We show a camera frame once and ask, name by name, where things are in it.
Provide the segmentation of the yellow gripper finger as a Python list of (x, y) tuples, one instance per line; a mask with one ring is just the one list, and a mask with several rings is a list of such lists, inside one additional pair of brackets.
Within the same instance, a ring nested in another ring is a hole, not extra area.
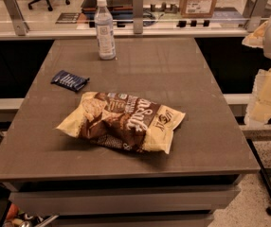
[(268, 22), (258, 26), (252, 33), (248, 34), (242, 40), (242, 45), (252, 48), (263, 48), (263, 38)]
[(260, 69), (255, 77), (252, 94), (246, 107), (244, 123), (262, 126), (271, 118), (271, 68)]

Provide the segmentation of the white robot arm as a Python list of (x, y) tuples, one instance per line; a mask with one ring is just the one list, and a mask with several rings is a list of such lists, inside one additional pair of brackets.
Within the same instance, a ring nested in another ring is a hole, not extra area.
[[(271, 16), (254, 32), (247, 35), (243, 45), (262, 48), (266, 58), (271, 60)], [(271, 68), (260, 69), (255, 77), (251, 97), (246, 107), (244, 123), (249, 127), (260, 127), (271, 118)]]

